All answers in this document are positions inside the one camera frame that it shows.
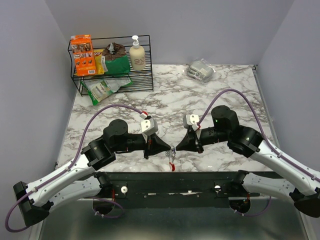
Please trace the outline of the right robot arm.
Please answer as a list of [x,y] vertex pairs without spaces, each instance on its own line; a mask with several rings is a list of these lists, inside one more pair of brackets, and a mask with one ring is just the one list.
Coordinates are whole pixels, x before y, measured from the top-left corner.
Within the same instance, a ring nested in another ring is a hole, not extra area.
[[259,193],[288,201],[310,217],[320,216],[319,171],[289,156],[257,130],[240,125],[236,112],[229,107],[215,107],[211,117],[213,126],[202,129],[198,115],[185,115],[183,126],[187,133],[176,150],[201,154],[206,145],[226,142],[234,153],[257,161],[280,175],[276,179],[240,170],[230,183],[230,191],[234,195]]

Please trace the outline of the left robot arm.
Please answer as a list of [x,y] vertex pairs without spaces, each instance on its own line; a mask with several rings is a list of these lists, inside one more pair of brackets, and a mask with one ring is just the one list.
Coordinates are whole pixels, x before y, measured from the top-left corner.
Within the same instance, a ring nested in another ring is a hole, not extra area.
[[153,118],[141,121],[139,134],[129,133],[128,124],[115,119],[101,137],[91,141],[69,163],[34,182],[16,183],[13,191],[26,227],[43,221],[59,204],[96,195],[107,197],[111,185],[91,174],[115,161],[117,153],[143,151],[143,157],[148,159],[169,151],[171,147],[157,136],[157,131]]

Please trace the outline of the red handled key organizer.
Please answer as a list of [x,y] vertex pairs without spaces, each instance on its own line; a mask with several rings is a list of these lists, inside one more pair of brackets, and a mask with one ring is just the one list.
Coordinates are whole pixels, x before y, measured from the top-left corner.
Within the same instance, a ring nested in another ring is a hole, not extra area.
[[172,146],[170,150],[165,152],[165,155],[168,158],[170,170],[174,172],[176,170],[175,163],[174,163],[176,159],[176,148]]

